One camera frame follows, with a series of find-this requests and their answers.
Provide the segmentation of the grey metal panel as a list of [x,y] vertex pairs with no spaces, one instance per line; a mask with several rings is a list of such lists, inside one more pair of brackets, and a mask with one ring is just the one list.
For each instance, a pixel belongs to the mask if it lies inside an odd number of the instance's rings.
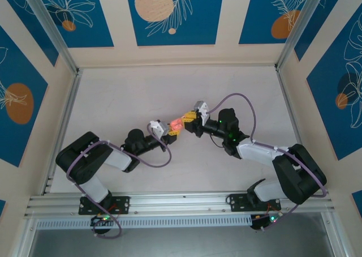
[[27,229],[20,257],[356,257],[330,212],[294,213],[266,231],[248,226],[125,229],[117,239],[86,229]]

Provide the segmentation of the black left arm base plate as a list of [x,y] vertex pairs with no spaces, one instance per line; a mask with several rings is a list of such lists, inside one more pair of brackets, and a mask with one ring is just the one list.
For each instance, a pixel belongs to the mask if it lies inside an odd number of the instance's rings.
[[[127,215],[130,207],[129,196],[108,196],[102,202],[99,203],[104,209],[106,209],[112,215]],[[80,198],[79,215],[96,215],[103,213],[94,203],[92,203],[87,197]]]

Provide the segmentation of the aluminium side rail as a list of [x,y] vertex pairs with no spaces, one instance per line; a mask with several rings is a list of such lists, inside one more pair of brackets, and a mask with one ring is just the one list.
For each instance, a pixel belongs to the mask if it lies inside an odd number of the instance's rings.
[[63,112],[62,112],[61,122],[59,125],[57,138],[56,138],[54,147],[51,150],[50,158],[46,164],[46,174],[45,174],[45,177],[43,178],[42,186],[39,190],[40,195],[44,195],[46,193],[48,180],[55,172],[55,169],[56,169],[55,158],[56,158],[57,154],[61,151],[61,148],[62,148],[62,145],[64,142],[65,134],[66,134],[66,131],[68,128],[71,113],[72,113],[74,103],[76,100],[76,96],[77,96],[77,92],[78,92],[79,85],[81,82],[81,77],[83,75],[83,71],[84,70],[82,68],[79,68],[77,71],[77,74],[75,75],[75,77],[72,81],[71,88],[70,88],[70,91],[67,96],[66,104],[65,104]]
[[275,159],[277,163],[274,168],[285,193],[293,192],[298,196],[314,194],[321,187],[320,180],[315,175],[316,163],[301,144],[290,98],[279,70],[276,70],[276,74],[297,143],[291,149],[281,149],[282,155]]

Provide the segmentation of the aluminium rail beam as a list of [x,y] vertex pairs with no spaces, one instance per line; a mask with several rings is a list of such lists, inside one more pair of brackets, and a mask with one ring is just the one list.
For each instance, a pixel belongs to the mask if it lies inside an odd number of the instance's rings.
[[[231,194],[219,192],[115,193],[128,196],[130,201],[121,210],[129,216],[191,216],[230,214],[226,198]],[[78,216],[80,193],[51,193],[31,196],[24,217],[41,219]]]

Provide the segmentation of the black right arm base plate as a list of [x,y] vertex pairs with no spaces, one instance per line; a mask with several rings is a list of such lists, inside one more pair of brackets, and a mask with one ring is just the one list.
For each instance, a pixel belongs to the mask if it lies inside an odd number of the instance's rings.
[[226,197],[226,203],[230,206],[232,212],[281,210],[281,204],[277,203],[275,199],[263,202],[252,194],[230,194]]

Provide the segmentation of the aluminium corner post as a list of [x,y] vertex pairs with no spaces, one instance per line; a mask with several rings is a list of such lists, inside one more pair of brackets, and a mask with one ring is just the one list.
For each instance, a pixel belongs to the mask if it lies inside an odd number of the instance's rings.
[[301,61],[337,2],[338,0],[306,0],[275,64],[277,71],[286,63],[291,53]]
[[57,26],[55,25],[53,19],[51,18],[42,0],[26,0],[26,1],[29,4],[32,11],[34,12],[37,20],[40,22],[47,36],[51,40],[52,44],[55,46],[56,50],[63,58],[69,70],[74,75],[77,75],[79,72],[79,68],[76,65],[76,62],[74,61],[73,57],[71,56],[63,37],[61,36]]

